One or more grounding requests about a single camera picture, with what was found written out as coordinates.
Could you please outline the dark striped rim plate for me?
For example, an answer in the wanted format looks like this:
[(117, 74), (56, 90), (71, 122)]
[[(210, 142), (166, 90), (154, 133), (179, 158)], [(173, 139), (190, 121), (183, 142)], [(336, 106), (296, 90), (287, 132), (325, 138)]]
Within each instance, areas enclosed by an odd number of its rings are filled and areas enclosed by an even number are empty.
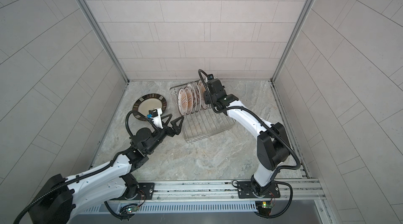
[(165, 97), (160, 94), (151, 93), (140, 97), (133, 105), (132, 110), (138, 111), (144, 116), (149, 114), (149, 110), (162, 109), (164, 113), (167, 108)]

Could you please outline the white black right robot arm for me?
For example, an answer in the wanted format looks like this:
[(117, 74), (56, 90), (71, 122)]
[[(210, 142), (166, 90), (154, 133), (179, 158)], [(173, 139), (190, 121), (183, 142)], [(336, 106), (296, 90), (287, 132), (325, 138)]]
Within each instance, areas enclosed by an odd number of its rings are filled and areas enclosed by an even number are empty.
[(257, 140), (258, 169), (251, 178), (251, 190), (257, 197), (269, 193), (282, 169), (299, 169), (301, 162), (292, 150), (281, 123), (271, 124), (246, 108), (233, 94), (227, 94), (219, 79), (202, 81), (203, 96), (215, 113), (223, 113), (241, 124)]

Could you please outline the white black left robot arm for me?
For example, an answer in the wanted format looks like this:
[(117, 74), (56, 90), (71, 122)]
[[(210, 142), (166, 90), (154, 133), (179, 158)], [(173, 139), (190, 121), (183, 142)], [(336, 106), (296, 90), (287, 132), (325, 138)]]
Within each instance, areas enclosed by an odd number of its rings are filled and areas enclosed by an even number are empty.
[(166, 137), (181, 133), (183, 117), (162, 117), (162, 126), (141, 128), (133, 134), (129, 128), (130, 147), (113, 159), (76, 175), (52, 176), (27, 206), (35, 224), (66, 224), (84, 210), (111, 199), (134, 199), (140, 193), (133, 171), (144, 165)]

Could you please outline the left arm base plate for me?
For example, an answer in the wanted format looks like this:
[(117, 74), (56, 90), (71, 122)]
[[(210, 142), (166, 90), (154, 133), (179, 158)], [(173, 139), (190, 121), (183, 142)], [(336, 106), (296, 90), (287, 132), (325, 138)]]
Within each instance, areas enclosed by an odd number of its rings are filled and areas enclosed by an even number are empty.
[(123, 194), (126, 200), (151, 200), (154, 193), (154, 183), (138, 183), (135, 186), (129, 186)]

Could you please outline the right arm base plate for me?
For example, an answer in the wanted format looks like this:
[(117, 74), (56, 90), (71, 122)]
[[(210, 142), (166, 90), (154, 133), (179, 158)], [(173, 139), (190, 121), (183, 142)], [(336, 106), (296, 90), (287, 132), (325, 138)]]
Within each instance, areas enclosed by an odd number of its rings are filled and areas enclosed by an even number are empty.
[(256, 193), (253, 190), (251, 181), (237, 181), (238, 197), (240, 199), (252, 199), (252, 198), (280, 198), (279, 186), (276, 183), (271, 183), (264, 187), (264, 193)]

